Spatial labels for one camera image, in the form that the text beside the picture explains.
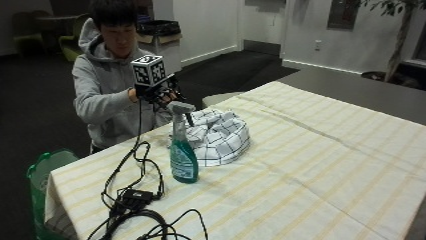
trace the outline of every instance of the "spray bottle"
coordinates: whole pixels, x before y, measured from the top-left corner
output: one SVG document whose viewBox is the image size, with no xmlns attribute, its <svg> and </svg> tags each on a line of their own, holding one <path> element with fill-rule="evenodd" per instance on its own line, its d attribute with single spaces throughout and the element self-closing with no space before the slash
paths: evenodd
<svg viewBox="0 0 426 240">
<path fill-rule="evenodd" d="M 174 136 L 171 145 L 171 166 L 175 179 L 183 183 L 195 183 L 199 180 L 199 162 L 195 151 L 187 138 L 184 115 L 194 126 L 191 112 L 196 107 L 191 104 L 172 101 L 168 109 L 174 114 Z"/>
</svg>

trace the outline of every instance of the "blue liquid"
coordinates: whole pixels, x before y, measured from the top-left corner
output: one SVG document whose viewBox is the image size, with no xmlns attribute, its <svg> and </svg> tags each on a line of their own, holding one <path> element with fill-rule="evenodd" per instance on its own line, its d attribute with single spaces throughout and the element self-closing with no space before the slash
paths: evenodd
<svg viewBox="0 0 426 240">
<path fill-rule="evenodd" d="M 188 140 L 172 141 L 171 166 L 174 178 L 183 183 L 195 183 L 199 180 L 199 162 Z"/>
</svg>

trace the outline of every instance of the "plastic bag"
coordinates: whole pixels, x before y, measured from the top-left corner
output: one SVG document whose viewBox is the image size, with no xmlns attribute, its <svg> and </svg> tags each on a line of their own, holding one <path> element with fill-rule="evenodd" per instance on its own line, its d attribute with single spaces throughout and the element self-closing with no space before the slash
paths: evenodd
<svg viewBox="0 0 426 240">
<path fill-rule="evenodd" d="M 37 239 L 63 240 L 65 238 L 45 227 L 46 189 L 51 171 L 79 160 L 79 157 L 69 149 L 58 150 L 41 155 L 37 164 L 27 171 L 31 184 L 33 211 L 37 228 Z"/>
</svg>

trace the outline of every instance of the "person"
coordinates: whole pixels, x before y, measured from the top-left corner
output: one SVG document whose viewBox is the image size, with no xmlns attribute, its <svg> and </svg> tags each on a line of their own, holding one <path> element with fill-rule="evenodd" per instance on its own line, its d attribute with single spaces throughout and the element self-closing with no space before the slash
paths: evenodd
<svg viewBox="0 0 426 240">
<path fill-rule="evenodd" d="M 94 154 L 136 137 L 139 130 L 144 133 L 166 125 L 172 114 L 167 109 L 155 111 L 158 108 L 139 99 L 134 88 L 131 62 L 154 55 L 138 45 L 134 0 L 92 0 L 90 15 L 79 40 L 84 54 L 76 58 L 72 75 L 74 104 L 88 124 Z"/>
</svg>

